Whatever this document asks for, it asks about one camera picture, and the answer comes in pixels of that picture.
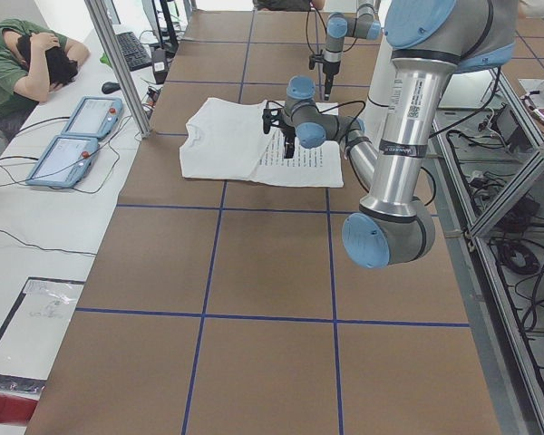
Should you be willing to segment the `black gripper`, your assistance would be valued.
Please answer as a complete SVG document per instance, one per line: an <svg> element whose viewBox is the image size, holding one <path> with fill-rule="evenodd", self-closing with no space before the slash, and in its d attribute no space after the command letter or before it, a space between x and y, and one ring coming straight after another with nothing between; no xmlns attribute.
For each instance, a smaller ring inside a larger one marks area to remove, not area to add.
<svg viewBox="0 0 544 435"><path fill-rule="evenodd" d="M337 75L340 72L340 62L329 62L323 60L323 73L325 74L325 83L324 83L324 100L328 101L331 96L334 75Z"/></svg>
<svg viewBox="0 0 544 435"><path fill-rule="evenodd" d="M284 136L284 151L283 151L283 158L284 159L293 159L296 146L296 129L293 126L283 124L279 127L281 130L283 136Z"/></svg>

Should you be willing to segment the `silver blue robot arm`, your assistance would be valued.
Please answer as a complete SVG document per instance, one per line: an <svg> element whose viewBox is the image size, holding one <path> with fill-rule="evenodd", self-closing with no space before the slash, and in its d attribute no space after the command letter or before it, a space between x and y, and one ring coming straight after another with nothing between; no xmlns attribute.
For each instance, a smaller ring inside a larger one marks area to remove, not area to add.
<svg viewBox="0 0 544 435"><path fill-rule="evenodd" d="M346 17L341 13L331 14L326 23L325 48L320 63L325 75L324 100L328 101L338 75L344 52L345 39L375 40L381 33L378 12L380 1L358 1L356 16Z"/></svg>
<svg viewBox="0 0 544 435"><path fill-rule="evenodd" d="M411 262L430 251L434 224L414 190L433 118L453 75L496 68L511 58L518 16L514 1L393 1L384 20L378 10L377 2L361 1L355 17L331 14L325 48L309 59L331 82L346 38L382 41L392 81L377 143L364 133L366 116L321 112L305 76L293 77L283 107L262 117L266 128L285 134L286 151L329 140L340 145L368 188L342 230L346 253L366 268Z"/></svg>

